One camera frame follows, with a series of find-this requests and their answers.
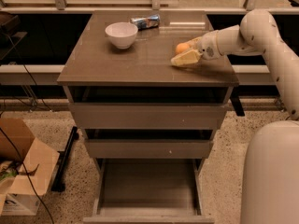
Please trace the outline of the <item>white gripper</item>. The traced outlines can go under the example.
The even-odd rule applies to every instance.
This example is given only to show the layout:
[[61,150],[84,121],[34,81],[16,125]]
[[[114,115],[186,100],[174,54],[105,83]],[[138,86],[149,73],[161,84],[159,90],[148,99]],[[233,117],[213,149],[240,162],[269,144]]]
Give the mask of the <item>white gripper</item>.
[[217,33],[217,31],[212,31],[187,41],[188,46],[192,49],[187,49],[176,55],[171,59],[171,64],[179,67],[197,63],[201,56],[204,60],[218,59],[221,54],[217,44]]

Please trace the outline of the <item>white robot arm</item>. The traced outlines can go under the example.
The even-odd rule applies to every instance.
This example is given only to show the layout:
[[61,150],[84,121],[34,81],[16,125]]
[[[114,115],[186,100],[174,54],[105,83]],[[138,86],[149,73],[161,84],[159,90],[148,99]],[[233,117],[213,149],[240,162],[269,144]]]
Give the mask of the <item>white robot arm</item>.
[[290,115],[263,126],[248,145],[240,224],[299,224],[299,57],[273,16],[254,9],[238,25],[189,40],[171,64],[184,67],[228,54],[262,55]]

